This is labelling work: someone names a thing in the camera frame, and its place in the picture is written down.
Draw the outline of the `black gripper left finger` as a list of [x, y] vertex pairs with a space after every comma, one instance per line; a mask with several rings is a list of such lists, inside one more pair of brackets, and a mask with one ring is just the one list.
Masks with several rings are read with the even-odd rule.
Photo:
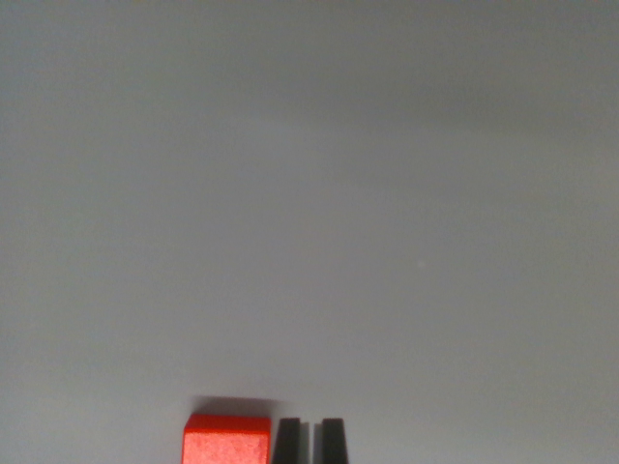
[[301, 420], [283, 418], [279, 422], [273, 464], [299, 464], [301, 462]]

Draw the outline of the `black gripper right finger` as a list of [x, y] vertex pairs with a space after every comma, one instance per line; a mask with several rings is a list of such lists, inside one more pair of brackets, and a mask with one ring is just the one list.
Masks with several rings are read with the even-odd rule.
[[329, 418], [322, 421], [322, 451], [323, 464], [348, 464], [344, 420]]

